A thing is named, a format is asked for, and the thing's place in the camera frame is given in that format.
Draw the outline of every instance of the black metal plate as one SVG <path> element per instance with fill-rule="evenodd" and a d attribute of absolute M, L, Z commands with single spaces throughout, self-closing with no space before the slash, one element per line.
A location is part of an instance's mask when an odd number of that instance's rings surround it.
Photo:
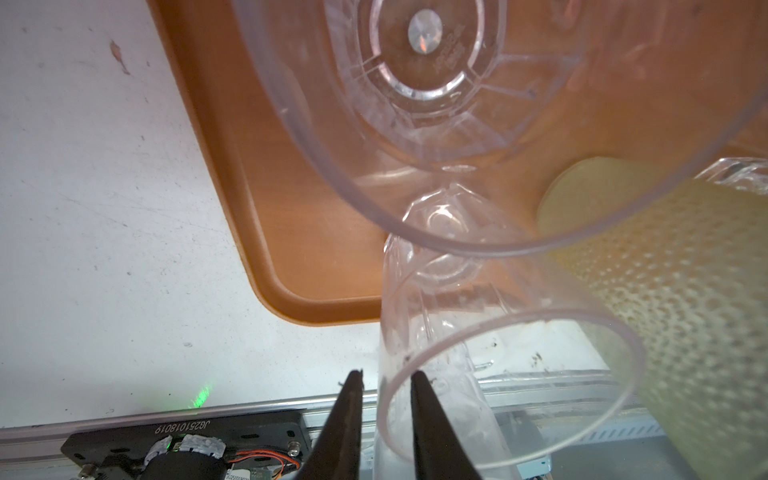
<path fill-rule="evenodd" d="M 75 433 L 63 444 L 61 453 L 78 465 L 91 463 L 101 466 L 105 459 L 110 458 L 109 462 L 114 462 L 118 457 L 122 464 L 133 465 L 135 473 L 138 473 L 144 464 L 144 457 L 157 440 L 169 435 L 174 440 L 180 439 L 186 434 L 215 437 L 223 441 L 227 444 L 224 458 L 231 458 L 240 450 L 259 448 L 285 452 L 288 442 L 298 442 L 301 453 L 296 459 L 301 462 L 307 458 L 311 446 L 301 412 L 291 410 Z M 237 463 L 242 468 L 279 464 L 272 459 L 249 459 Z"/>

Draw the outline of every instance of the orange wire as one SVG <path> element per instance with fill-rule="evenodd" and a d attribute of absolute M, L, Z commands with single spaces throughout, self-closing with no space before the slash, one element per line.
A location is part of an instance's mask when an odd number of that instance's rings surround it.
<path fill-rule="evenodd" d="M 272 457 L 276 457 L 276 458 L 281 458 L 282 460 L 286 460 L 288 462 L 293 463 L 296 466 L 296 468 L 299 468 L 301 466 L 301 464 L 298 463 L 297 460 L 294 460 L 293 458 L 285 456 L 282 453 L 274 452 L 272 450 L 261 450 L 261 449 L 259 449 L 259 450 L 243 450 L 242 452 L 237 452 L 235 455 L 253 455 L 253 454 L 260 454 L 260 455 L 265 454 L 263 456 L 272 456 Z"/>
<path fill-rule="evenodd" d="M 283 476 L 283 471 L 286 469 L 286 463 L 283 461 L 282 458 L 276 457 L 274 455 L 265 455 L 263 453 L 258 453 L 258 454 L 254 454 L 254 455 L 247 455 L 247 456 L 244 456 L 243 458 L 236 458 L 234 460 L 230 460 L 230 463 L 238 463 L 238 462 L 242 462 L 243 460 L 247 460 L 249 458 L 254 458 L 254 457 L 274 458 L 275 460 L 280 462 L 280 476 Z"/>

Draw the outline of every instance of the clear plastic container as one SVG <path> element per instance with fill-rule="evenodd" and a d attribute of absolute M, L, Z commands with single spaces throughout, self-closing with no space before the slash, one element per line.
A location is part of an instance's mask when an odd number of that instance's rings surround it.
<path fill-rule="evenodd" d="M 696 178 L 753 194 L 768 195 L 768 158 L 721 158 Z"/>
<path fill-rule="evenodd" d="M 262 84 L 306 158 L 384 230 L 475 257 L 585 238 L 698 172 L 768 96 L 764 0 L 236 0 Z M 654 164 L 660 180 L 542 234 L 572 164 Z M 525 232 L 458 240 L 404 222 L 459 184 Z"/>
<path fill-rule="evenodd" d="M 522 234 L 459 185 L 414 202 L 406 222 L 479 243 Z M 511 479 L 515 464 L 578 440 L 616 412 L 645 365 L 639 337 L 548 259 L 458 257 L 394 236 L 385 247 L 381 334 L 382 479 L 408 478 L 417 369 L 480 473 Z"/>

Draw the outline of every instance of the yellow cup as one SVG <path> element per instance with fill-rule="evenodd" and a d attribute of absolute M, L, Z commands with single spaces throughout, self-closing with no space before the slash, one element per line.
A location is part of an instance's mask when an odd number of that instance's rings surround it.
<path fill-rule="evenodd" d="M 539 228 L 588 222 L 656 178 L 647 165 L 582 161 L 545 195 Z M 768 197 L 689 180 L 551 255 L 640 335 L 640 396 L 697 474 L 768 475 Z"/>

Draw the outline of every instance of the brown plastic tray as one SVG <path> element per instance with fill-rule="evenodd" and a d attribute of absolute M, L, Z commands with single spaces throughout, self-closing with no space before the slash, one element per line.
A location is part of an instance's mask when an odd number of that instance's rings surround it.
<path fill-rule="evenodd" d="M 148 3 L 261 302 L 304 325 L 378 319 L 386 233 L 338 197 L 293 145 L 230 3 Z"/>

